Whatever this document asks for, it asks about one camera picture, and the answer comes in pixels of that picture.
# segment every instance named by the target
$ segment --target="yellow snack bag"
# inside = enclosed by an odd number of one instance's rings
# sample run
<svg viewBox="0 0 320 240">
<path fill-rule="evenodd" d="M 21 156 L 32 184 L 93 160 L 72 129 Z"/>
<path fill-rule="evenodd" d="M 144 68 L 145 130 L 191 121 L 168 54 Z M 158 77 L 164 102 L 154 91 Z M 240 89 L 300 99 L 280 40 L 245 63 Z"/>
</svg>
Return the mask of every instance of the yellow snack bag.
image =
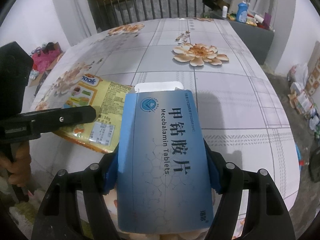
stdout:
<svg viewBox="0 0 320 240">
<path fill-rule="evenodd" d="M 90 105 L 96 109 L 93 123 L 62 127 L 55 134 L 97 152 L 113 152 L 119 142 L 125 95 L 131 86 L 84 74 L 67 95 L 63 108 Z"/>
</svg>

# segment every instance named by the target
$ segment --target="blue detergent bottle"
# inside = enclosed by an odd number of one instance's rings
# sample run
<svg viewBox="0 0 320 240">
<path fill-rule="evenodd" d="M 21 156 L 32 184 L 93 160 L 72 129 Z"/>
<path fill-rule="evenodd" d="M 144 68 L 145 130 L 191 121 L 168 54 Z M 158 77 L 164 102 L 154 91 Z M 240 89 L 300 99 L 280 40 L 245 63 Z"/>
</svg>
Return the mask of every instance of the blue detergent bottle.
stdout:
<svg viewBox="0 0 320 240">
<path fill-rule="evenodd" d="M 238 4 L 238 12 L 236 16 L 237 22 L 246 23 L 248 17 L 248 4 L 246 2 L 242 2 Z"/>
</svg>

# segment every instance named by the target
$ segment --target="concrete floor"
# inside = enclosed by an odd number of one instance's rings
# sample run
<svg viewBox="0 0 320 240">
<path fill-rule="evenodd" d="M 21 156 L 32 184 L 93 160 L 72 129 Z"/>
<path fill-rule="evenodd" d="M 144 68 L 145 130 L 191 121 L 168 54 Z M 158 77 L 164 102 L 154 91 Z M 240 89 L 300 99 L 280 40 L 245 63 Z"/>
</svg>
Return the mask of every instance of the concrete floor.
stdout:
<svg viewBox="0 0 320 240">
<path fill-rule="evenodd" d="M 302 159 L 309 162 L 309 155 L 317 145 L 314 141 L 313 132 L 308 127 L 307 120 L 290 106 L 288 94 L 290 87 L 285 77 L 266 73 L 273 88 L 275 89 L 287 114 L 294 140 L 298 145 Z M 296 202 L 290 210 L 296 238 L 309 227 L 316 215 L 316 209 L 320 204 L 320 182 L 311 181 L 308 166 L 302 167 L 300 187 Z"/>
</svg>

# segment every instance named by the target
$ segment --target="human hand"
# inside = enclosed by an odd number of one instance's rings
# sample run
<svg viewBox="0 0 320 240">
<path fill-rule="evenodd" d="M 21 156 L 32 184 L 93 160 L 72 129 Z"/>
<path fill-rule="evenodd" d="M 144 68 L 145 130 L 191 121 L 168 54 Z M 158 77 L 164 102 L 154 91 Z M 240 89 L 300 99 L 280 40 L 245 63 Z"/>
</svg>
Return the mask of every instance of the human hand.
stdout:
<svg viewBox="0 0 320 240">
<path fill-rule="evenodd" d="M 10 160 L 0 152 L 0 167 L 6 168 L 10 175 L 8 182 L 10 184 L 17 185 L 18 187 L 24 187 L 30 179 L 31 176 L 31 156 L 29 141 L 24 141 L 20 143 L 19 148 L 15 155 L 15 162 L 10 162 Z"/>
</svg>

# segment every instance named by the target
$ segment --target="pink plastic bag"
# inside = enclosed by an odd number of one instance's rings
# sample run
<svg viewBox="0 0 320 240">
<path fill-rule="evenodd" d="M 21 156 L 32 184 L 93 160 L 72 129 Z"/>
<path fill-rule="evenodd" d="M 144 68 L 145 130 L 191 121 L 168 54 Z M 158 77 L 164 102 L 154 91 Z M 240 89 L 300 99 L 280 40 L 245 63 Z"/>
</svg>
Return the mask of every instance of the pink plastic bag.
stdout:
<svg viewBox="0 0 320 240">
<path fill-rule="evenodd" d="M 49 66 L 50 64 L 55 60 L 57 56 L 59 56 L 60 51 L 58 49 L 56 50 L 49 50 L 48 54 L 44 54 L 41 51 L 40 56 L 38 56 L 37 53 L 32 55 L 32 59 L 34 61 L 34 64 L 38 66 L 38 71 L 40 73 L 43 73 Z"/>
</svg>

